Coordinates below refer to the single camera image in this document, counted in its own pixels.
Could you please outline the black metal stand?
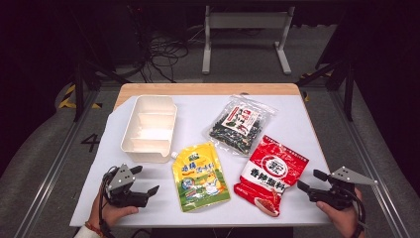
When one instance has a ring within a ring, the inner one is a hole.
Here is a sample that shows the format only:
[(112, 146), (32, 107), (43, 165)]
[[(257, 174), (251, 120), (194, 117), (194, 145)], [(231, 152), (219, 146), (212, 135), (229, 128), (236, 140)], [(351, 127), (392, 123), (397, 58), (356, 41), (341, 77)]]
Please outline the black metal stand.
[(75, 43), (74, 51), (76, 52), (74, 77), (76, 114), (74, 121), (77, 122), (87, 107), (84, 99), (84, 88), (87, 87), (89, 91), (98, 91), (101, 87), (101, 79), (96, 74), (97, 71), (111, 81), (120, 84), (128, 83), (128, 80), (116, 74), (107, 65), (107, 59), (110, 55), (105, 48), (95, 17), (90, 13), (77, 12), (72, 8), (69, 9), (69, 13), (72, 22), (75, 24), (72, 41)]
[(327, 80), (325, 86), (330, 91), (336, 91), (345, 83), (344, 92), (344, 112), (349, 121), (353, 121), (352, 104), (353, 104), (353, 91), (354, 91), (354, 68), (352, 62), (348, 59), (341, 59), (329, 63), (322, 68), (310, 73), (308, 76), (300, 78), (296, 85), (298, 87), (304, 86), (315, 79), (320, 78), (323, 74), (331, 72), (330, 78)]

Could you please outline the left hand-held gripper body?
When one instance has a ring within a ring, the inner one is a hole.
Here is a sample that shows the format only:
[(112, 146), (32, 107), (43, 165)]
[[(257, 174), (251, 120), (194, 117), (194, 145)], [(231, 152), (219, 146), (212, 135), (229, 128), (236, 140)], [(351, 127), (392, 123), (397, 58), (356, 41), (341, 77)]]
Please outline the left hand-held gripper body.
[(115, 207), (145, 207), (150, 197), (146, 192), (131, 191), (135, 180), (136, 175), (131, 173), (126, 164), (113, 167), (103, 176), (102, 194), (106, 201)]

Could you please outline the red white seasoning packet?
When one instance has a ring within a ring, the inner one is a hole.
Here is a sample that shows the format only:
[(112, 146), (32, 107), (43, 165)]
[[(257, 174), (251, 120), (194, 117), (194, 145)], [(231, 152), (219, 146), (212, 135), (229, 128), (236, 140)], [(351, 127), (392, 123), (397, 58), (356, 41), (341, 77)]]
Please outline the red white seasoning packet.
[(245, 164), (234, 192), (266, 215), (277, 217), (281, 197), (295, 185), (309, 160), (264, 135)]

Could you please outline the person's right hand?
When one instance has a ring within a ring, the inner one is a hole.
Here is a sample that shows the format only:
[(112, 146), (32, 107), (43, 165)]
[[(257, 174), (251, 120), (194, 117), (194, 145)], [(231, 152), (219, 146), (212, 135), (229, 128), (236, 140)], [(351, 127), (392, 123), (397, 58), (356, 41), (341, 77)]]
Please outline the person's right hand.
[(359, 224), (359, 210), (354, 206), (337, 210), (323, 201), (317, 201), (316, 206), (322, 210), (334, 224), (343, 238), (355, 238), (354, 234)]

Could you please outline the aluminium floor rail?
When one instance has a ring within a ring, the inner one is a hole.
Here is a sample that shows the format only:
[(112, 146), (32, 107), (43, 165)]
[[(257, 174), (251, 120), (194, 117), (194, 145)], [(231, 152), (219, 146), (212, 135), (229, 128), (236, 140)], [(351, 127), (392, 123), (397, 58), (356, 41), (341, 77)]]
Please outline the aluminium floor rail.
[(417, 194), (390, 154), (364, 100), (356, 92), (350, 120), (345, 113), (343, 93), (332, 91), (330, 96), (357, 150), (357, 159), (364, 173), (378, 180), (372, 193), (392, 237), (414, 238), (414, 230), (410, 225), (413, 214), (409, 205), (417, 201)]
[(46, 174), (46, 177), (41, 183), (30, 208), (28, 209), (24, 219), (22, 220), (18, 230), (15, 233), (14, 238), (28, 238), (32, 232), (67, 160), (67, 154), (71, 148), (71, 145), (73, 144), (77, 133), (79, 132), (85, 118), (87, 117), (92, 104), (97, 98), (97, 95), (98, 91), (89, 91), (86, 95), (86, 99), (77, 103), (77, 109), (80, 109), (81, 112), (75, 116), (76, 121), (72, 122), (64, 138), (64, 141), (62, 142), (52, 162), (52, 165)]

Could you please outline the yellow black hazard tape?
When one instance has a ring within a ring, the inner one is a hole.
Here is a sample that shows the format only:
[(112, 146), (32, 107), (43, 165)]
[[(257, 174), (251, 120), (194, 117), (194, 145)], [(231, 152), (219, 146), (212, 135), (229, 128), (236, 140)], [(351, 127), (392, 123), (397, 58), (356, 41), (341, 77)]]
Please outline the yellow black hazard tape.
[(59, 108), (76, 108), (77, 107), (75, 99), (72, 98), (75, 96), (75, 89), (76, 89), (76, 86), (74, 83), (72, 83), (67, 88), (61, 102), (58, 105)]

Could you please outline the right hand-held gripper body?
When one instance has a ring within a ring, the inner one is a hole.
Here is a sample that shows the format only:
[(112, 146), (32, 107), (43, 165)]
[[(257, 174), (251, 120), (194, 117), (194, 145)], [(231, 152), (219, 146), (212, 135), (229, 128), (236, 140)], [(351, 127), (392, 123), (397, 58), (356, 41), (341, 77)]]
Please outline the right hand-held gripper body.
[(311, 202), (323, 201), (337, 210), (348, 208), (357, 200), (357, 184), (378, 185), (376, 179), (363, 176), (347, 167), (341, 167), (329, 176), (326, 181), (331, 187), (328, 190), (310, 187), (308, 197)]

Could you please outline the white table sheet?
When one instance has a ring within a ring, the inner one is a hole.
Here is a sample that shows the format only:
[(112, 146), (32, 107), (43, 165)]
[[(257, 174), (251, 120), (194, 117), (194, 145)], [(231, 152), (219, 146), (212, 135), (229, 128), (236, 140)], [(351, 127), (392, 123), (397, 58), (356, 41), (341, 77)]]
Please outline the white table sheet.
[[(227, 104), (227, 95), (174, 95), (177, 106), (171, 149), (178, 152), (205, 141), (203, 131)], [(269, 105), (277, 114), (268, 120), (263, 132), (279, 143), (306, 157), (309, 163), (301, 176), (305, 182), (326, 188), (327, 185), (312, 176), (313, 170), (328, 170), (323, 152), (314, 132), (303, 101), (298, 95), (255, 95), (254, 100)], [(137, 98), (128, 99), (112, 112), (105, 132), (70, 220), (72, 226), (81, 226), (87, 220), (91, 203), (97, 194), (103, 175), (113, 166), (133, 160), (121, 149), (125, 129)], [(180, 208), (175, 189), (172, 162), (144, 163), (137, 175), (133, 191), (158, 187), (156, 195), (138, 214), (120, 220), (123, 227), (239, 227), (239, 226), (311, 226), (327, 224), (329, 219), (308, 199), (306, 193), (292, 186), (286, 190), (280, 203), (280, 214), (270, 217), (246, 200), (231, 195), (226, 202), (216, 203), (191, 212)]]

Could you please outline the white plastic divided box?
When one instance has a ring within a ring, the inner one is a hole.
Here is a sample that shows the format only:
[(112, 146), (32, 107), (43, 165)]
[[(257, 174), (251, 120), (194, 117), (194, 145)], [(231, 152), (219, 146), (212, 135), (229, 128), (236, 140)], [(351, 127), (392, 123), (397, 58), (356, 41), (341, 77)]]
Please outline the white plastic divided box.
[(177, 106), (168, 95), (136, 98), (121, 150), (136, 163), (166, 163), (170, 159)]

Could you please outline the person's left hand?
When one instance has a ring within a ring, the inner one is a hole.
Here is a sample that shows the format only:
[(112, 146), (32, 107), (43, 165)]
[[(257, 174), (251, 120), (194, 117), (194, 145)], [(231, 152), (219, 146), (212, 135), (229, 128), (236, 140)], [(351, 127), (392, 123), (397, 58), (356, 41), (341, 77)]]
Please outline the person's left hand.
[[(101, 200), (101, 194), (98, 193), (93, 201), (91, 212), (87, 222), (95, 227), (96, 229), (100, 228), (99, 225), (99, 202)], [(102, 218), (110, 226), (114, 226), (121, 218), (136, 214), (139, 212), (139, 208), (136, 206), (127, 206), (127, 207), (114, 207), (109, 204), (103, 204), (102, 206)]]

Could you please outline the yellow green spout pouch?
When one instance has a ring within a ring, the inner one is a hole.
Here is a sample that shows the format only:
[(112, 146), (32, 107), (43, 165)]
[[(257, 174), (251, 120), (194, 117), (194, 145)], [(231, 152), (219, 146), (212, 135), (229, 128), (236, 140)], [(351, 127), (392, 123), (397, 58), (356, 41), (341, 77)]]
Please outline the yellow green spout pouch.
[(190, 146), (171, 154), (172, 174), (182, 212), (231, 199), (214, 144)]

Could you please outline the clear dried seaweed packet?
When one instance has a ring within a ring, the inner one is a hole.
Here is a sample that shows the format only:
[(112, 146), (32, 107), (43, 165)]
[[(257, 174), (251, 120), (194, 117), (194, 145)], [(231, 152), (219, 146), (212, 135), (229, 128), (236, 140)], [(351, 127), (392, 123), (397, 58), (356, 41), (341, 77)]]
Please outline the clear dried seaweed packet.
[(205, 136), (219, 148), (248, 156), (277, 110), (265, 103), (233, 95), (209, 125)]

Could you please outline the white metal stand frame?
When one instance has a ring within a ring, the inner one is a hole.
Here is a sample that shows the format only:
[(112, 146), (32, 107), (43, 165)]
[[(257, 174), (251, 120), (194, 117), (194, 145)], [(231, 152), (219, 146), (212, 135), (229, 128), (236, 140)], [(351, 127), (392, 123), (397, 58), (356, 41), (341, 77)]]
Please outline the white metal stand frame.
[(202, 73), (210, 73), (212, 29), (278, 29), (280, 39), (273, 43), (278, 60), (285, 75), (291, 74), (284, 46), (294, 16), (294, 7), (280, 12), (212, 12), (205, 9)]

